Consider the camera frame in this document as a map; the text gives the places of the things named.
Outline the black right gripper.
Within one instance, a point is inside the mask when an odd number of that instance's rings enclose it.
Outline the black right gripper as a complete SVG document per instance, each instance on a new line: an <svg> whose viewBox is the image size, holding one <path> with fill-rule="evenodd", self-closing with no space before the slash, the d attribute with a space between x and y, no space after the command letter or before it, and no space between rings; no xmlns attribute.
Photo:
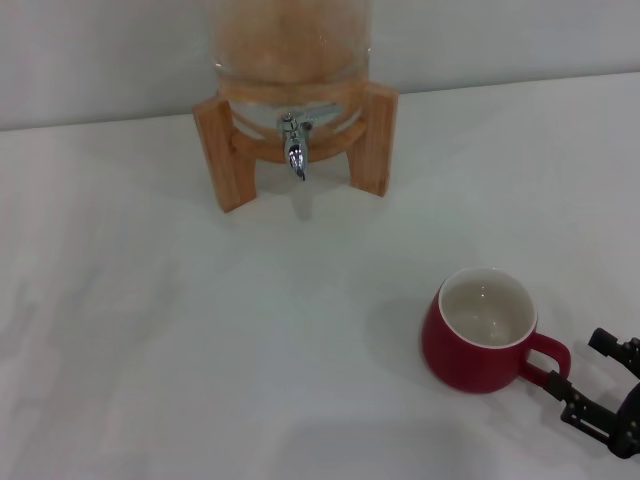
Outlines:
<svg viewBox="0 0 640 480"><path fill-rule="evenodd" d="M597 328L588 345L640 378L638 338L620 343L606 330ZM563 422L601 443L608 443L609 451L614 456L631 458L639 453L640 384L626 396L617 413L587 398L555 371L548 374L544 390L566 404L560 416Z"/></svg>

